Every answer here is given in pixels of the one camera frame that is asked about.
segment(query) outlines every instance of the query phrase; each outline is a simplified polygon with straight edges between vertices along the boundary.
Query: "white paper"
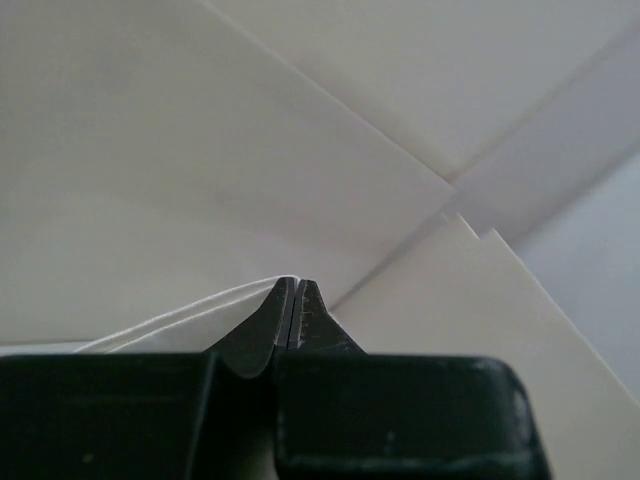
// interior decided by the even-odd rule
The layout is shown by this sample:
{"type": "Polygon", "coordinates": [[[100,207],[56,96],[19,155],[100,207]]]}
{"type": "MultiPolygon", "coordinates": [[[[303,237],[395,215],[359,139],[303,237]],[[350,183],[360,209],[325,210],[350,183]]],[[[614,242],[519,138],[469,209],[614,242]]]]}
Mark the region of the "white paper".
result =
{"type": "Polygon", "coordinates": [[[0,6],[0,340],[295,274],[332,303],[451,188],[192,0],[0,6]]]}
{"type": "Polygon", "coordinates": [[[506,361],[556,478],[637,476],[640,408],[495,232],[450,221],[334,313],[368,352],[506,361]]]}

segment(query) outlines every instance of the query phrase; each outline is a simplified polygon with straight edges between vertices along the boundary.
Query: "paper sheet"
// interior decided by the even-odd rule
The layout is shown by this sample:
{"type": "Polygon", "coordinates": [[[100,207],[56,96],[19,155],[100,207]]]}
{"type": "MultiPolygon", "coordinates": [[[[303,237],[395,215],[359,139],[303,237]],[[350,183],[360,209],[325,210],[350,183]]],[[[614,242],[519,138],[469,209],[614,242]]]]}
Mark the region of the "paper sheet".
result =
{"type": "Polygon", "coordinates": [[[334,313],[368,352],[506,361],[556,478],[636,478],[640,408],[495,232],[451,220],[334,313]]]}
{"type": "Polygon", "coordinates": [[[8,1],[0,21],[4,343],[281,274],[331,303],[450,196],[195,1],[8,1]]]}

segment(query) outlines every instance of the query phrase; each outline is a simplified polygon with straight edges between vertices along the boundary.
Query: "white panel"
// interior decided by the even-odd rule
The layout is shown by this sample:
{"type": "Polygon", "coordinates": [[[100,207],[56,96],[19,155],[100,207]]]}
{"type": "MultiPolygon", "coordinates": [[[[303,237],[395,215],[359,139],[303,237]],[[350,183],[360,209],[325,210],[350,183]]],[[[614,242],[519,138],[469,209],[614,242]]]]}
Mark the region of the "white panel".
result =
{"type": "Polygon", "coordinates": [[[0,339],[91,339],[278,274],[328,301],[450,187],[190,0],[0,10],[0,339]]]}
{"type": "Polygon", "coordinates": [[[640,156],[515,252],[640,399],[640,156]]]}
{"type": "Polygon", "coordinates": [[[506,361],[554,478],[636,478],[640,408],[495,232],[450,221],[334,313],[370,352],[506,361]]]}
{"type": "Polygon", "coordinates": [[[629,0],[207,0],[441,175],[631,25],[629,0]]]}
{"type": "Polygon", "coordinates": [[[456,209],[476,231],[512,242],[638,141],[640,29],[465,172],[456,209]]]}

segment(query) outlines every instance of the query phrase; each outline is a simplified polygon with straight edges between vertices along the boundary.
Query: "black object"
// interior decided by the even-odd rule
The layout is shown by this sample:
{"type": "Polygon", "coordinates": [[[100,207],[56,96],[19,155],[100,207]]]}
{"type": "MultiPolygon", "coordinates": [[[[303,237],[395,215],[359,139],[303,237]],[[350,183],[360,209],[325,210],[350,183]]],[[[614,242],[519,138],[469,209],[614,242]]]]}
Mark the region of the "black object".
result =
{"type": "Polygon", "coordinates": [[[287,277],[200,354],[0,360],[0,439],[2,479],[551,478],[507,365],[366,355],[287,277]]]}

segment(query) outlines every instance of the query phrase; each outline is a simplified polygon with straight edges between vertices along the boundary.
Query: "cardboard sheet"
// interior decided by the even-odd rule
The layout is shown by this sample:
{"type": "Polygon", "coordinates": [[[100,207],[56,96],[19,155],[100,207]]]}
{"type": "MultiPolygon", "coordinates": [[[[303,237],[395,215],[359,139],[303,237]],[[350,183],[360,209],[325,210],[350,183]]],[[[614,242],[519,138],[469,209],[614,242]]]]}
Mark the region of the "cardboard sheet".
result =
{"type": "Polygon", "coordinates": [[[509,363],[556,478],[637,476],[640,408],[495,232],[451,220],[334,313],[368,352],[509,363]]]}
{"type": "Polygon", "coordinates": [[[191,0],[0,6],[0,341],[280,274],[342,295],[451,188],[191,0]]]}

